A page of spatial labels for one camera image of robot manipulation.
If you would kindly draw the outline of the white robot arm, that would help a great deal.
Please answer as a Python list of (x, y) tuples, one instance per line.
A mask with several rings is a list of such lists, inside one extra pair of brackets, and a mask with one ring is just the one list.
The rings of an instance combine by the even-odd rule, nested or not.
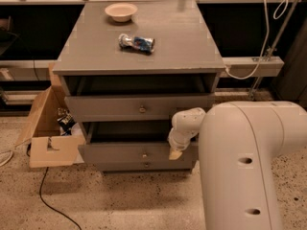
[(176, 113), (171, 160), (197, 136), (206, 230), (283, 230), (273, 158), (307, 146), (307, 112), (296, 103), (228, 102)]

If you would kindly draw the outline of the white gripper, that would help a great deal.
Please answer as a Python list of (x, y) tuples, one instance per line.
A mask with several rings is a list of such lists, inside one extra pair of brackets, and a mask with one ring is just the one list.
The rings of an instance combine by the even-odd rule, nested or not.
[(186, 150), (190, 145), (191, 139), (191, 131), (179, 131), (172, 128), (168, 135), (168, 142), (171, 147), (169, 159), (178, 160), (182, 155), (182, 151)]

